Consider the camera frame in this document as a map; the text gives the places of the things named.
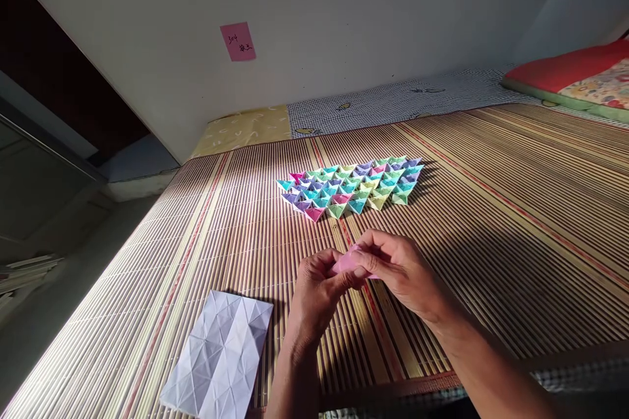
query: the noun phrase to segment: pink origami paper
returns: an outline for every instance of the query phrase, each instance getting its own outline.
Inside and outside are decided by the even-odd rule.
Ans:
[[[303,178],[303,176],[305,175],[305,172],[301,172],[301,173],[289,173],[290,177],[295,181],[295,183],[297,183],[297,185],[300,185],[299,179]]]
[[[356,264],[352,261],[352,252],[356,251],[356,250],[361,250],[360,246],[357,244],[354,244],[353,246],[351,246],[349,248],[349,250],[347,252],[345,252],[345,254],[343,254],[343,256],[341,256],[341,258],[339,259],[338,262],[336,262],[332,268],[330,269],[330,271],[328,272],[328,276],[334,276],[336,274],[339,274],[341,272],[344,272],[346,270],[354,270],[356,268]],[[379,276],[371,274],[369,275],[367,278],[371,278],[371,279],[380,279]]]
[[[387,169],[387,164],[382,164],[380,167],[374,167],[370,170],[370,175],[377,175],[380,172],[384,172]]]
[[[352,198],[351,194],[334,194],[331,197],[332,204],[345,204]]]
[[[305,211],[305,215],[312,222],[316,223],[318,219],[325,213],[325,208],[307,208]]]

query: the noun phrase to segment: finger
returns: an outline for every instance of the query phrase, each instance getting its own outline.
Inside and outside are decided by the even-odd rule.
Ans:
[[[391,254],[396,245],[396,236],[378,229],[368,229],[363,232],[358,239],[357,244],[365,249],[371,246],[380,247],[380,250],[387,254]]]
[[[342,256],[338,250],[329,247],[328,249],[317,252],[310,257],[304,259],[308,261],[311,265],[316,267],[321,271],[325,271],[325,269],[329,268],[331,265],[336,263]]]
[[[360,287],[364,280],[357,278],[352,270],[346,270],[328,278],[324,283],[330,290],[332,298],[338,300],[350,288]]]
[[[386,263],[374,254],[363,251],[352,252],[352,262],[361,266],[369,273],[378,275],[385,283],[392,280],[397,275],[397,270],[394,265]]]

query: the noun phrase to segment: bed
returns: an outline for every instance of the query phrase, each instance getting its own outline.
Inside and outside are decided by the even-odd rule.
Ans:
[[[211,289],[275,306],[250,404],[260,415],[299,260],[346,251],[369,227],[420,241],[547,388],[617,387],[610,373],[626,374],[629,347],[627,133],[515,103],[191,159],[3,417],[175,417],[159,393]],[[408,206],[314,224],[280,201],[275,179],[288,172],[374,155],[424,158]],[[326,410],[465,394],[430,331],[379,280],[341,299],[318,374]]]

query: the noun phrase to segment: green origami piece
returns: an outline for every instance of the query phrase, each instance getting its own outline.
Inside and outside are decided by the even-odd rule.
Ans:
[[[389,157],[389,164],[403,164],[404,162],[406,162],[406,156]]]
[[[372,190],[372,198],[390,195],[395,187],[379,187]]]
[[[342,205],[329,205],[328,206],[328,214],[330,216],[332,216],[334,219],[340,219],[341,216],[343,215],[343,212],[345,211],[345,207],[347,206],[346,204],[342,204]]]
[[[378,186],[378,180],[372,180],[372,181],[367,181],[367,182],[362,182],[358,188],[360,189],[360,191],[370,191],[373,190],[374,188],[376,188]]]
[[[392,193],[391,194],[391,203],[393,204],[408,204],[408,197],[411,193],[411,190],[400,192],[400,193]]]
[[[391,172],[385,172],[383,179],[398,181],[404,174],[404,169],[392,170]]]
[[[360,182],[362,182],[362,177],[348,177],[343,183],[346,185],[358,185]]]
[[[371,193],[372,193],[371,190],[354,192],[354,196],[352,197],[352,200],[363,200],[367,198]]]
[[[388,199],[389,199],[388,195],[370,196],[369,198],[367,198],[367,206],[380,211],[382,210],[382,207],[385,205]]]

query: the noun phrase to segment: red stripe on mat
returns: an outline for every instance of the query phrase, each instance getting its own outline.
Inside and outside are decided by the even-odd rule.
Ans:
[[[408,134],[410,134],[411,136],[413,136],[414,139],[416,139],[417,141],[421,142],[424,146],[428,147],[432,152],[434,152],[439,157],[444,159],[448,164],[450,164],[454,168],[458,169],[461,173],[465,174],[470,180],[473,180],[476,184],[481,186],[484,190],[486,190],[487,192],[491,193],[493,196],[498,198],[500,201],[505,203],[507,206],[511,207],[514,211],[516,211],[520,215],[524,216],[526,219],[528,219],[534,225],[538,226],[540,229],[545,231],[549,236],[553,237],[559,243],[561,243],[564,246],[568,247],[572,252],[575,252],[575,253],[579,254],[580,257],[582,257],[583,259],[587,260],[589,263],[594,265],[596,268],[601,270],[603,273],[607,274],[610,278],[615,280],[620,286],[622,286],[623,288],[629,290],[629,283],[624,281],[622,278],[620,278],[618,275],[616,275],[614,272],[612,272],[605,265],[601,264],[599,261],[597,261],[595,258],[593,258],[590,254],[588,254],[587,252],[584,252],[583,250],[579,249],[572,242],[570,242],[568,239],[564,238],[561,234],[557,233],[555,230],[551,229],[549,226],[544,224],[542,221],[538,220],[535,216],[529,214],[524,209],[522,209],[521,207],[516,205],[514,202],[512,202],[511,200],[509,200],[505,196],[501,195],[495,189],[491,188],[489,185],[487,185],[486,183],[484,183],[483,181],[481,181],[480,179],[478,179],[477,177],[472,175],[470,172],[468,172],[463,167],[458,165],[458,163],[454,162],[452,159],[448,158],[446,155],[444,155],[440,151],[438,151],[435,147],[433,147],[432,145],[428,144],[424,139],[419,137],[417,134],[415,134],[412,130],[407,128],[402,123],[396,123],[395,126],[399,126],[401,129],[403,129],[403,131],[405,131]]]
[[[313,144],[314,153],[316,154],[318,165],[325,167],[326,164],[323,162],[323,158],[321,157],[321,153],[319,152],[319,148],[317,147],[314,139],[312,139],[312,144]],[[345,236],[347,247],[353,246],[354,242],[353,242],[352,237],[349,234],[349,229],[347,228],[347,225],[342,219],[339,219],[338,221],[339,221],[339,226],[341,227],[341,231],[343,231],[343,235]],[[380,313],[377,310],[377,307],[375,305],[375,300],[373,299],[373,293],[367,285],[365,285],[362,288],[362,290],[367,295],[367,301],[369,302],[369,306],[371,306],[372,312],[374,314],[373,320],[375,321],[375,324],[379,331],[380,338],[385,339],[385,335],[387,334],[387,328],[385,327],[382,321],[382,317],[380,316]],[[389,357],[389,359],[393,360],[397,358],[396,353],[391,351],[392,346],[388,342],[382,342],[381,345],[382,345],[382,348],[387,351],[387,356]],[[393,373],[396,376],[394,380],[404,379],[404,375],[402,374],[402,371],[400,370],[397,363],[391,362],[389,367],[393,370]]]
[[[170,292],[168,294],[168,298],[166,300],[166,304],[164,305],[164,307],[162,308],[162,314],[159,317],[159,321],[157,322],[157,327],[155,328],[155,333],[153,334],[153,338],[151,339],[151,343],[149,344],[149,348],[148,351],[146,352],[146,354],[144,355],[144,360],[142,361],[142,366],[140,367],[140,374],[136,375],[136,382],[133,385],[133,390],[131,393],[131,397],[129,398],[129,401],[126,404],[126,407],[124,408],[124,413],[122,415],[122,417],[124,419],[128,419],[129,414],[131,413],[131,408],[133,407],[133,402],[136,400],[136,396],[138,394],[138,390],[140,388],[140,383],[142,382],[142,377],[144,376],[144,373],[146,372],[146,368],[149,365],[149,359],[151,358],[151,355],[153,355],[153,350],[155,349],[155,345],[157,343],[157,338],[159,337],[159,333],[162,330],[162,326],[164,325],[164,320],[166,319],[166,314],[168,313],[168,309],[170,308],[170,305],[172,304],[172,300],[175,297],[175,292],[177,291],[177,286],[179,286],[179,282],[181,280],[181,277],[183,276],[183,271],[185,269],[185,266],[188,263],[188,259],[190,258],[190,254],[192,253],[192,248],[195,245],[195,242],[197,241],[197,235],[199,234],[199,229],[201,228],[201,225],[203,224],[203,221],[205,220],[205,216],[207,214],[207,209],[208,209],[208,205],[210,204],[210,201],[212,199],[212,193],[214,192],[214,190],[216,189],[216,185],[218,184],[218,179],[219,176],[221,175],[224,167],[225,167],[225,162],[227,161],[227,155],[229,153],[225,153],[223,155],[223,160],[221,161],[221,165],[218,169],[218,171],[216,172],[216,175],[214,176],[214,181],[212,182],[212,187],[210,188],[210,192],[208,194],[208,198],[205,200],[205,203],[203,204],[203,210],[201,211],[201,215],[199,217],[199,220],[197,221],[197,225],[195,226],[195,231],[192,233],[192,237],[190,237],[190,242],[188,243],[188,247],[185,250],[185,254],[183,255],[183,259],[181,261],[181,265],[179,267],[179,271],[177,272],[177,278],[175,278],[174,283],[172,284],[172,287],[170,288]]]

